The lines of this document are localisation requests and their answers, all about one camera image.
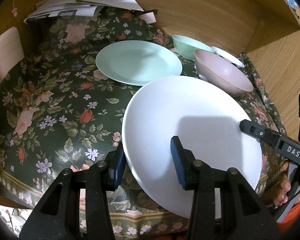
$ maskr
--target mint green bowl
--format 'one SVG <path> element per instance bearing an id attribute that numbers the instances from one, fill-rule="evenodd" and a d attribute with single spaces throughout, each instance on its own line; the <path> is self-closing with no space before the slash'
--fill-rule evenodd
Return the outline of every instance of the mint green bowl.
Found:
<path id="1" fill-rule="evenodd" d="M 189 60 L 194 60 L 194 51 L 196 49 L 203 49 L 212 53 L 216 52 L 213 48 L 201 41 L 186 36 L 172 35 L 172 40 L 178 54 Z"/>

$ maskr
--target screw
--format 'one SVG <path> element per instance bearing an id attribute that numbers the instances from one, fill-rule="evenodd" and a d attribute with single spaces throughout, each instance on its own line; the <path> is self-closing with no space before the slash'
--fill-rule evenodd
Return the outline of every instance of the screw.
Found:
<path id="1" fill-rule="evenodd" d="M 62 171 L 62 174 L 63 174 L 63 175 L 69 175 L 70 172 L 71 172 L 71 169 L 66 168 L 66 169 L 64 169 L 64 170 Z"/>
<path id="2" fill-rule="evenodd" d="M 230 168 L 229 171 L 230 171 L 230 173 L 233 174 L 233 175 L 238 174 L 238 170 L 237 170 L 236 168 Z"/>
<path id="3" fill-rule="evenodd" d="M 194 160 L 194 161 L 193 161 L 193 165 L 196 166 L 196 167 L 200 167 L 200 166 L 202 166 L 202 164 L 203 164 L 203 163 L 202 163 L 202 161 L 200 161 L 200 160 Z"/>
<path id="4" fill-rule="evenodd" d="M 97 166 L 100 167 L 100 168 L 102 168 L 102 167 L 104 167 L 106 165 L 107 165 L 107 163 L 105 161 L 99 161 L 99 162 L 97 162 Z"/>

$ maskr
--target white plate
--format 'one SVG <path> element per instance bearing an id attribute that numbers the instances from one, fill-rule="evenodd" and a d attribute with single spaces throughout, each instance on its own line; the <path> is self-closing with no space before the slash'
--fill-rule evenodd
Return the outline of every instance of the white plate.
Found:
<path id="1" fill-rule="evenodd" d="M 182 64 L 172 51 L 148 41 L 108 45 L 98 53 L 96 65 L 107 77 L 135 86 L 182 72 Z"/>
<path id="2" fill-rule="evenodd" d="M 208 82 L 175 76 L 148 83 L 132 97 L 123 117 L 123 149 L 133 176 L 160 206 L 189 218 L 193 191 L 184 191 L 179 184 L 170 152 L 171 137 L 178 135 L 195 158 L 216 169 L 236 167 L 255 188 L 261 147 L 240 132 L 243 119 L 250 120 L 240 105 Z"/>

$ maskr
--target bowl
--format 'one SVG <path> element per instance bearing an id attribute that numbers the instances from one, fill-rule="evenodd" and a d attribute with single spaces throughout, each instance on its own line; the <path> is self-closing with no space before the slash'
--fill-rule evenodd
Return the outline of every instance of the bowl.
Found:
<path id="1" fill-rule="evenodd" d="M 194 51 L 196 49 L 203 49 L 206 51 L 215 52 L 214 49 L 202 43 L 201 41 L 197 41 L 186 36 L 172 35 L 172 40 L 178 54 L 189 60 L 194 60 Z"/>
<path id="2" fill-rule="evenodd" d="M 244 64 L 238 60 L 235 56 L 231 55 L 229 52 L 226 52 L 223 49 L 211 46 L 216 52 L 216 54 L 220 57 L 223 57 L 225 60 L 229 61 L 231 64 L 235 65 L 237 68 L 244 67 Z"/>
<path id="3" fill-rule="evenodd" d="M 253 85 L 245 74 L 224 58 L 202 49 L 197 49 L 194 55 L 197 72 L 232 97 L 253 90 Z"/>

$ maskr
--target pink bowl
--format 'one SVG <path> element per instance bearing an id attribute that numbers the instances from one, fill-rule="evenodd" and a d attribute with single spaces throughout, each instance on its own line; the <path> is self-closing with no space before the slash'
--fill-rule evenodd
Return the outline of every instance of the pink bowl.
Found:
<path id="1" fill-rule="evenodd" d="M 253 86 L 245 74 L 217 54 L 197 49 L 194 52 L 194 57 L 198 73 L 205 76 L 209 83 L 222 89 L 232 97 L 253 90 Z"/>

